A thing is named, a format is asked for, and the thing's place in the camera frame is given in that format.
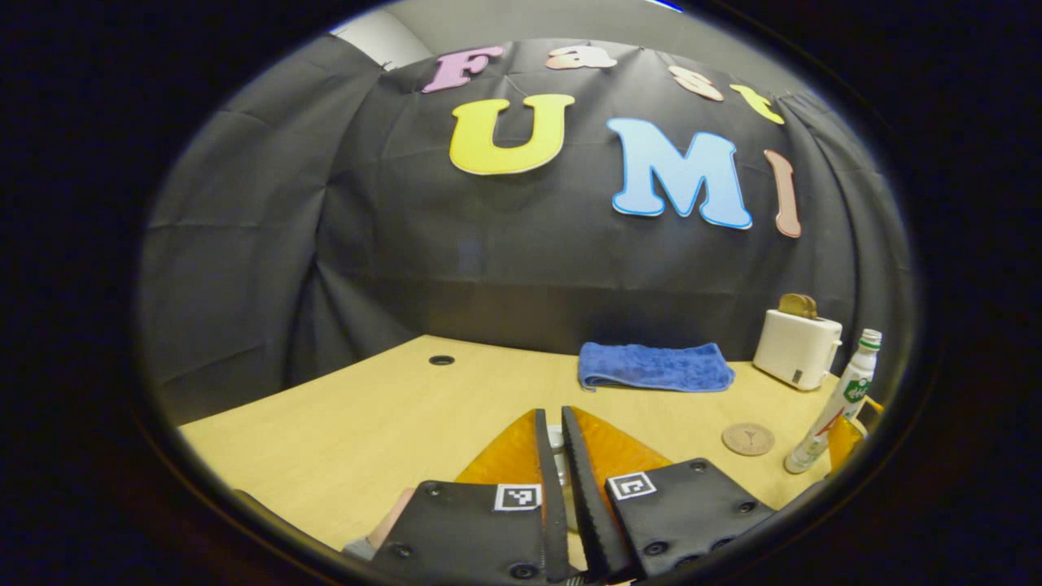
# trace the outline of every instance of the yellow letter u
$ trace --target yellow letter u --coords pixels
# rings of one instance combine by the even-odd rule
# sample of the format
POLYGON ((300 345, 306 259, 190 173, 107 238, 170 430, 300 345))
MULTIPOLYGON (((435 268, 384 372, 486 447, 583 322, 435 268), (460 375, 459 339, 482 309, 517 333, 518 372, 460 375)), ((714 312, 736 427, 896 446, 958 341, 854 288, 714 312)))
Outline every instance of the yellow letter u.
POLYGON ((521 173, 546 165, 565 144, 565 107, 575 98, 563 94, 528 96, 524 104, 532 107, 531 139, 514 148, 500 148, 492 142, 499 112, 510 107, 506 100, 480 100, 452 111, 456 127, 449 145, 452 164, 475 175, 521 173))

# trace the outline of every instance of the green label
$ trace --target green label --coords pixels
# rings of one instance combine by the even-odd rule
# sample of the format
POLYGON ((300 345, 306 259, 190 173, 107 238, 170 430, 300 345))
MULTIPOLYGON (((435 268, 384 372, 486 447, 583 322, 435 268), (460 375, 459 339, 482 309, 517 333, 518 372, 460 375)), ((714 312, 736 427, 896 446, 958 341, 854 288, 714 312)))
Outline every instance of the green label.
POLYGON ((868 393, 868 388, 872 386, 872 382, 868 379, 862 379, 861 381, 850 381, 847 385, 845 391, 843 391, 843 396, 847 397, 850 402, 858 402, 868 393))

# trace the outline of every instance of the coaster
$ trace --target coaster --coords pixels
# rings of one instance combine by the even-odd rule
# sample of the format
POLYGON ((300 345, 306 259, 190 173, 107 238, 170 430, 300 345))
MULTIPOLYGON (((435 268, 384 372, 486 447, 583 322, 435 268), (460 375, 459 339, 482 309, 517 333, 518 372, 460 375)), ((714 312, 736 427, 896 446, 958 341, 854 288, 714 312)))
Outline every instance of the coaster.
POLYGON ((774 447, 774 434, 756 423, 736 423, 722 437, 724 445, 742 456, 761 456, 774 447))

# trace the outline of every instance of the foam letter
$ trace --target foam letter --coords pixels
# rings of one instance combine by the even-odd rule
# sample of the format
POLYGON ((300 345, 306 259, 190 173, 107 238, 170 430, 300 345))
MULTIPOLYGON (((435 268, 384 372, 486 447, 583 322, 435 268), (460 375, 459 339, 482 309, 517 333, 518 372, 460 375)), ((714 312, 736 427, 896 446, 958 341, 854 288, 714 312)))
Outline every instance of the foam letter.
POLYGON ((774 114, 773 112, 771 112, 771 108, 767 107, 771 105, 771 101, 758 94, 756 91, 753 90, 752 88, 749 88, 747 86, 731 86, 730 89, 735 90, 739 94, 742 94, 742 97, 745 98, 745 101, 749 102, 749 105, 752 106, 752 109, 756 111, 756 114, 759 114, 760 116, 763 116, 764 118, 770 120, 775 124, 785 124, 784 118, 774 114))
POLYGON ((546 67, 550 69, 578 69, 580 67, 612 67, 619 62, 607 56, 600 47, 562 47, 550 51, 546 67))
POLYGON ((492 142, 496 117, 511 102, 480 100, 456 106, 449 157, 453 165, 475 175, 521 173, 546 165, 565 144, 565 107, 572 103, 575 98, 563 94, 525 98, 524 104, 534 111, 531 139, 514 148, 500 148, 492 142))
POLYGON ((680 216, 691 215, 705 184, 705 201, 698 212, 706 222, 739 229, 752 225, 752 216, 742 204, 734 143, 696 132, 681 157, 669 139, 646 120, 613 118, 607 127, 622 141, 623 188, 612 198, 616 211, 637 216, 662 214, 666 203, 654 194, 654 173, 680 216))
POLYGON ((438 73, 435 79, 423 89, 424 94, 458 88, 470 81, 470 77, 463 74, 464 71, 477 75, 489 65, 489 57, 498 57, 503 54, 502 47, 486 47, 483 49, 473 49, 471 51, 461 51, 449 53, 438 57, 438 73))
POLYGON ((792 188, 792 165, 786 157, 774 152, 765 150, 764 156, 774 169, 774 185, 778 191, 778 215, 774 218, 774 225, 778 231, 790 237, 799 238, 802 228, 799 225, 799 217, 796 215, 796 191, 792 188))
POLYGON ((720 93, 720 90, 714 88, 713 82, 701 73, 695 73, 694 71, 684 69, 683 67, 677 67, 675 65, 670 66, 669 72, 673 74, 673 79, 675 79, 681 88, 692 94, 698 94, 709 100, 716 100, 718 102, 723 101, 723 94, 720 93))

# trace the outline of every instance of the black cloth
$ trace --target black cloth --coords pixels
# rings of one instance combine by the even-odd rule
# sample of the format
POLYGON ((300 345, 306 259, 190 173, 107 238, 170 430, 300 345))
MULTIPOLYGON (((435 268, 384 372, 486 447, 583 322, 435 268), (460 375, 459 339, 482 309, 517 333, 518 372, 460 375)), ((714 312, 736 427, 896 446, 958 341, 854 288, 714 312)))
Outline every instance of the black cloth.
POLYGON ((146 241, 143 338, 174 422, 421 334, 571 355, 587 341, 716 342, 751 360, 764 311, 789 292, 843 324, 836 371, 862 327, 884 332, 872 394, 887 400, 918 314, 908 237, 871 148, 813 95, 760 91, 777 125, 728 88, 754 82, 650 49, 595 43, 615 67, 545 67, 550 50, 579 44, 504 43, 467 84, 422 94, 436 59, 381 74, 326 36, 235 96, 174 168, 146 241), (708 76, 724 101, 680 88, 671 65, 708 76), (555 158, 513 175, 452 165, 455 106, 510 100, 495 142, 511 147, 531 133, 522 99, 550 93, 575 98, 555 158), (613 210, 623 157, 611 118, 650 121, 681 153, 695 132, 735 143, 753 225, 681 218, 661 185, 661 216, 613 210), (794 168, 798 239, 774 226, 765 149, 794 168))

